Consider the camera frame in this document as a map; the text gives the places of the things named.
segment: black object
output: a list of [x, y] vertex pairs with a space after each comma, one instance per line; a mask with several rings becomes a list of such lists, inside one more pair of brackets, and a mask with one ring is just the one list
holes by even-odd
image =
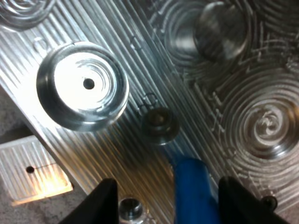
[[271, 211], [274, 211], [278, 206], [277, 199], [276, 199], [276, 197], [273, 197], [273, 196], [263, 197], [261, 199], [261, 203], [266, 205], [268, 207], [268, 209], [270, 209]]
[[233, 177], [219, 182], [219, 210], [223, 224], [287, 224]]
[[177, 136], [179, 122], [171, 110], [160, 107], [152, 109], [144, 115], [141, 129], [148, 142], [164, 145]]
[[104, 179], [60, 224], [119, 224], [117, 182]]

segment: blue handle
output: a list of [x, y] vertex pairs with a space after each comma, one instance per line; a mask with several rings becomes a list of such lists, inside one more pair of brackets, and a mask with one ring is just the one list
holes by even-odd
[[199, 160], [187, 159], [175, 167], [176, 224], [220, 224], [209, 173]]

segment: small hole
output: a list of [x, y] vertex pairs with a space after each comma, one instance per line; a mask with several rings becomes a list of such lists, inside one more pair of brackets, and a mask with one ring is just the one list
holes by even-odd
[[83, 86], [87, 89], [87, 90], [92, 90], [94, 88], [94, 81], [91, 78], [86, 78], [83, 81]]
[[26, 168], [26, 172], [29, 174], [34, 173], [34, 168], [32, 166]]
[[271, 211], [274, 211], [278, 205], [276, 197], [273, 196], [265, 196], [262, 198], [261, 202], [265, 206], [267, 206]]

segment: aluminum plate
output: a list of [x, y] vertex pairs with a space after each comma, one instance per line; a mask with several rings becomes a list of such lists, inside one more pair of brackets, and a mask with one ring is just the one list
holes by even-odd
[[[201, 58], [184, 64], [169, 50], [167, 40], [175, 12], [187, 14], [190, 7], [201, 12], [211, 2], [58, 0], [36, 27], [1, 31], [2, 87], [39, 140], [86, 193], [103, 178], [113, 177], [120, 197], [136, 196], [155, 222], [173, 223], [172, 173], [159, 151], [165, 149], [169, 156], [202, 159], [214, 183], [231, 175], [258, 198], [274, 195], [277, 212], [298, 202], [299, 150], [294, 136], [298, 133], [298, 35], [292, 35], [291, 29], [285, 38], [285, 32], [278, 30], [281, 25], [271, 19], [277, 14], [266, 10], [265, 18], [262, 13], [273, 7], [282, 15], [288, 12], [286, 4], [294, 1], [284, 3], [285, 8], [277, 7], [282, 0], [232, 1], [243, 13], [247, 29], [242, 53], [225, 63]], [[36, 93], [37, 71], [47, 54], [79, 41], [113, 53], [130, 84], [121, 118], [93, 133], [56, 124]], [[140, 121], [147, 109], [160, 106], [176, 113], [181, 129], [174, 142], [157, 150], [142, 140]], [[266, 152], [257, 150], [260, 143], [269, 146]], [[274, 147], [278, 143], [281, 150]]]

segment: gray floor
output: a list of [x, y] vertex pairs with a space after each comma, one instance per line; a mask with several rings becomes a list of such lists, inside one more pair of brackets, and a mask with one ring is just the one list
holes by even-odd
[[[0, 89], [0, 143], [18, 136], [20, 128], [24, 133], [23, 127], [16, 108]], [[0, 224], [58, 224], [85, 197], [84, 192], [75, 186], [72, 192], [12, 207], [0, 180]], [[299, 224], [298, 211], [299, 204], [280, 215], [291, 224]]]

